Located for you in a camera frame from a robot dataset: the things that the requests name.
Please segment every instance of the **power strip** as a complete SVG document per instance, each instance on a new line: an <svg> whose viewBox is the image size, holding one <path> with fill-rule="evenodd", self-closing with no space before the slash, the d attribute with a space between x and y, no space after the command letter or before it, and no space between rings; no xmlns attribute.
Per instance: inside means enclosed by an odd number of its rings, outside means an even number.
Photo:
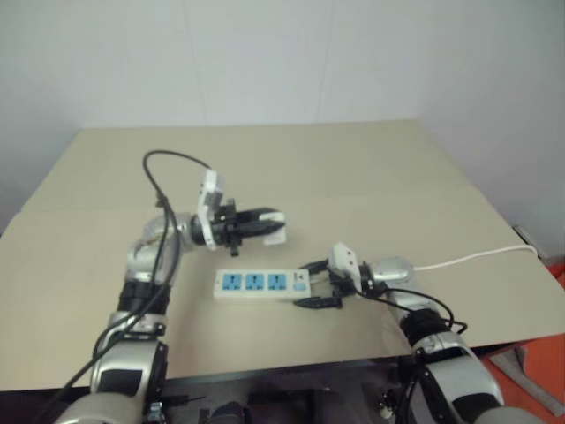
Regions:
<svg viewBox="0 0 565 424"><path fill-rule="evenodd" d="M307 269L219 269L215 276L215 299L309 298Z"/></svg>

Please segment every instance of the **white cable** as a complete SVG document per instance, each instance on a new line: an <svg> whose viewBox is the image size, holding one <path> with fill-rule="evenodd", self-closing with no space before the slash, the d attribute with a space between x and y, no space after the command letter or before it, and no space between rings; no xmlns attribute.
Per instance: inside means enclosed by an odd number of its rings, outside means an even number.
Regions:
<svg viewBox="0 0 565 424"><path fill-rule="evenodd" d="M487 251L484 251L484 252L477 252L475 254L469 254L467 256L464 256L463 258L454 259L453 261L436 263L434 265L427 265L425 267L414 267L414 270L416 270L416 271L427 271L429 269L437 269L437 268L448 267L449 265L455 265L456 263L468 261L469 259L478 258L480 256L488 256L489 254L502 254L504 252L510 252L512 250L529 250L530 252L532 252L533 254L538 256L538 251L533 246L529 246L529 245L508 246L508 247L501 247L500 249L487 250Z"/></svg>

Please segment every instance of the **white wall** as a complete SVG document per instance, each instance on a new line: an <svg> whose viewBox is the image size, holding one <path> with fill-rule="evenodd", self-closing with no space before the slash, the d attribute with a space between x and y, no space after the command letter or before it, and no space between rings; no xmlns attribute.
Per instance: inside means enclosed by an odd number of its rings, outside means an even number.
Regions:
<svg viewBox="0 0 565 424"><path fill-rule="evenodd" d="M401 117L565 251L562 0L0 0L0 228L82 127Z"/></svg>

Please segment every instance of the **table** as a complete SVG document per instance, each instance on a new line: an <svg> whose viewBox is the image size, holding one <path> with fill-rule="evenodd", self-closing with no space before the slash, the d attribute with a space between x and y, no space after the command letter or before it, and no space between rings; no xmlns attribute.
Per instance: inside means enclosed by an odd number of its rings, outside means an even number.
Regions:
<svg viewBox="0 0 565 424"><path fill-rule="evenodd" d="M294 268L342 241L358 258L426 265L520 239L415 121L81 132L0 238L0 390L61 386L117 306L125 255L160 211L141 169L152 148L196 155L240 209L286 214L289 241L184 257L169 305L169 377L391 357L409 347L389 311L212 298L219 268ZM202 169L152 159L177 212L195 211ZM470 324L472 346L565 331L565 295L528 252L422 272L422 288ZM87 384L84 377L79 384Z"/></svg>

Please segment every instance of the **white power strip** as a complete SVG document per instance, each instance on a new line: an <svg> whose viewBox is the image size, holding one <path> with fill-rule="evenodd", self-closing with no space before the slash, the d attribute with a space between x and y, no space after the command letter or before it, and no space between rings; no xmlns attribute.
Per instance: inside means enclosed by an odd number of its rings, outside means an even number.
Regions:
<svg viewBox="0 0 565 424"><path fill-rule="evenodd" d="M310 276L306 269L219 269L215 299L309 298Z"/></svg>

